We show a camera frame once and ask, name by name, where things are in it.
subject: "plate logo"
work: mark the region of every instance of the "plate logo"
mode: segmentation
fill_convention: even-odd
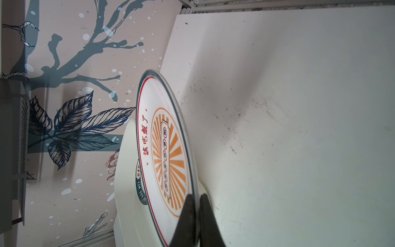
[[[180,132],[164,108],[152,119],[151,150],[158,189],[169,211],[179,217],[189,189],[187,163]]]

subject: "white ceramic plate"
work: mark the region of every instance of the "white ceramic plate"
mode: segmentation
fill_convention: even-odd
[[[199,208],[195,160],[180,108],[159,72],[143,74],[136,108],[141,178],[158,236],[168,246],[188,194]]]

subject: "wall mural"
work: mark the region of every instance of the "wall mural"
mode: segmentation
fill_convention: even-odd
[[[115,144],[103,134],[121,126],[135,107],[113,108],[90,117],[92,98],[93,92],[67,101],[58,110],[53,121],[40,106],[36,97],[32,98],[29,133],[46,137],[30,144],[28,148],[52,139],[48,145],[48,153],[60,169],[70,160],[70,146],[84,151],[93,151]],[[50,133],[52,127],[55,128],[53,134]]]
[[[4,28],[17,30],[21,36],[21,42],[24,44],[24,50],[20,59],[11,69],[11,72],[9,74],[3,73],[2,77],[6,79],[16,77],[16,79],[23,82],[27,90],[34,90],[42,87],[55,88],[62,83],[70,83],[73,81],[91,82],[100,89],[108,92],[112,101],[118,101],[115,91],[105,87],[101,81],[119,79],[121,75],[105,79],[97,79],[79,74],[72,78],[65,77],[80,68],[91,56],[102,53],[105,48],[132,49],[143,46],[143,42],[138,42],[135,45],[127,45],[128,42],[126,40],[120,42],[108,41],[111,37],[114,38],[117,29],[122,25],[125,19],[129,17],[129,14],[136,9],[142,8],[143,2],[145,1],[148,0],[135,0],[133,2],[130,0],[124,1],[113,12],[108,23],[104,25],[104,13],[107,1],[94,0],[96,6],[96,25],[93,34],[87,37],[88,43],[68,62],[60,66],[60,59],[56,48],[60,41],[62,41],[62,37],[53,34],[52,40],[48,42],[48,48],[55,60],[54,64],[51,67],[42,67],[41,70],[44,72],[42,75],[28,78],[25,72],[29,69],[30,65],[25,61],[27,60],[27,56],[33,52],[37,43],[40,13],[39,0],[31,0],[26,15],[26,19],[31,21],[26,21],[19,26],[2,25]],[[126,8],[122,16],[121,10],[125,6]],[[103,32],[106,34],[105,38],[95,40],[97,36]],[[92,95],[93,92],[64,103],[63,107],[56,114],[54,121],[52,121],[45,110],[40,106],[38,99],[34,97],[30,101],[29,133],[42,136],[43,138],[30,144],[29,148],[47,139],[52,139],[53,141],[48,146],[48,153],[53,162],[60,169],[70,160],[70,146],[84,151],[93,151],[115,144],[102,134],[110,132],[122,125],[130,116],[134,107],[110,109],[102,111],[96,116],[89,117],[92,112]],[[55,129],[53,134],[50,133],[52,127]]]
[[[104,223],[103,225],[99,226],[100,223],[104,220],[105,217],[107,217],[108,213],[104,213],[100,216],[99,220],[96,221],[94,224],[92,224],[90,227],[85,228],[84,231],[84,237],[90,234],[93,234],[95,232],[97,232],[98,230],[102,229],[103,227],[105,227],[107,225],[107,223]]]
[[[108,168],[108,174],[110,174],[107,180],[111,181],[111,183],[114,182],[115,169],[117,168],[118,163],[118,154],[119,149],[115,152],[115,154],[111,155],[110,159],[105,164],[105,166]]]
[[[27,56],[31,54],[34,50],[34,47],[37,43],[38,38],[38,26],[39,26],[39,0],[31,0],[30,5],[27,11],[26,19],[30,20],[25,22],[21,26],[10,26],[3,25],[6,28],[12,28],[19,31],[21,34],[21,41],[25,45],[23,53],[15,64],[15,66],[11,69],[10,74],[3,75],[10,78],[16,77],[16,79],[21,80],[27,89],[33,90],[42,87],[50,87],[55,88],[58,87],[62,83],[70,83],[73,81],[85,81],[91,82],[98,86],[100,89],[108,92],[111,95],[111,98],[114,102],[118,101],[117,94],[105,87],[101,81],[109,81],[114,79],[119,79],[121,75],[117,75],[115,77],[109,77],[105,79],[98,79],[89,76],[79,75],[72,78],[65,78],[69,74],[75,72],[79,69],[91,56],[95,54],[102,53],[104,49],[132,49],[135,47],[143,46],[143,42],[138,42],[135,45],[127,45],[128,42],[126,40],[122,40],[120,42],[108,42],[111,37],[117,32],[117,29],[122,25],[129,14],[143,7],[143,2],[148,0],[135,0],[131,2],[130,0],[126,0],[121,3],[117,9],[113,12],[110,20],[106,25],[104,25],[104,12],[107,6],[106,0],[94,0],[94,4],[96,5],[96,26],[93,30],[93,34],[87,38],[88,43],[79,51],[77,54],[72,57],[68,62],[66,62],[63,66],[60,66],[59,56],[57,54],[56,48],[59,45],[59,42],[62,41],[62,37],[53,34],[52,40],[48,42],[49,51],[52,53],[53,58],[55,60],[54,64],[49,66],[44,66],[41,70],[44,72],[42,75],[27,78],[26,74],[22,73],[26,72],[26,69],[29,68],[29,64],[26,64]],[[124,9],[125,14],[121,15],[121,10],[124,6],[127,6]],[[106,37],[102,40],[95,40],[97,36],[101,33],[105,33]]]
[[[18,49],[3,48],[8,63],[0,77],[22,81],[30,94],[26,222],[16,246],[60,246],[112,227],[133,84],[145,69],[161,66],[181,5],[6,0],[3,7],[4,43]]]

